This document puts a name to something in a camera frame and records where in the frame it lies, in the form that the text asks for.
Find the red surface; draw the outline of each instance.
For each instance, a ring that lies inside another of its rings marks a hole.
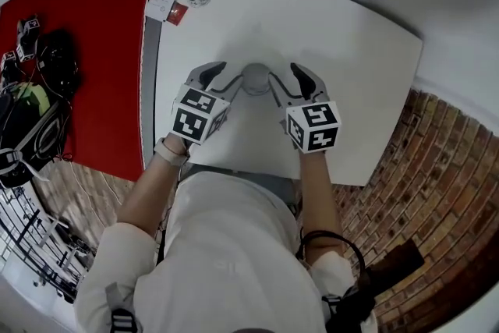
[[[66,151],[124,179],[142,172],[140,49],[146,0],[10,0],[0,13],[0,57],[16,46],[16,24],[36,13],[42,33],[73,36],[82,85],[73,99]]]

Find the white table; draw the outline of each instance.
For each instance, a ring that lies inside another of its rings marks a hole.
[[[262,62],[299,94],[289,68],[298,62],[324,80],[342,117],[337,146],[327,152],[331,181],[363,186],[397,123],[421,48],[418,37],[349,0],[211,0],[189,8],[179,26],[162,26],[155,136],[168,133],[172,102],[191,69],[226,61],[212,83],[222,88],[247,64]],[[191,162],[299,177],[270,93],[249,97],[241,90],[228,121],[193,149]]]

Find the sleeve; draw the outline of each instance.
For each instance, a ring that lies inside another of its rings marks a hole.
[[[94,264],[76,296],[76,322],[81,331],[109,333],[106,287],[116,283],[123,299],[132,296],[137,279],[154,269],[155,246],[152,237],[130,224],[117,223],[104,230]]]
[[[310,274],[320,294],[343,296],[355,284],[352,267],[335,251],[323,254],[310,267]],[[374,312],[361,324],[363,333],[377,333],[377,321]]]

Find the paper note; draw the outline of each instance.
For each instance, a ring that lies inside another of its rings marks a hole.
[[[146,5],[146,16],[157,19],[158,21],[166,21],[174,1],[175,0],[149,0]]]

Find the person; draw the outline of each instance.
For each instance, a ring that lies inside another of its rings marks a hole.
[[[354,284],[344,244],[314,239],[305,247],[306,263],[298,261],[299,229],[288,199],[265,179],[259,184],[202,168],[190,173],[176,190],[164,260],[154,265],[154,237],[177,183],[177,158],[186,154],[172,134],[159,147],[175,157],[156,152],[117,223],[104,230],[76,297],[80,329],[111,331],[111,311],[127,304],[143,332],[325,332],[329,309],[321,296],[342,296]],[[303,234],[341,234],[324,152],[297,153]],[[373,314],[362,330],[377,331]]]

